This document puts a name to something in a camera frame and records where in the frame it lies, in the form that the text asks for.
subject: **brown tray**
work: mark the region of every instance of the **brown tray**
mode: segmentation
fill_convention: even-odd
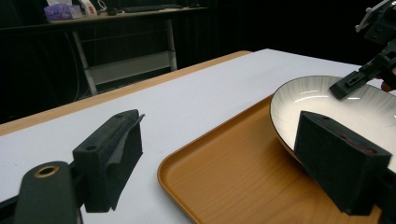
[[[196,223],[370,223],[341,213],[277,139],[258,102],[163,160],[163,189]]]

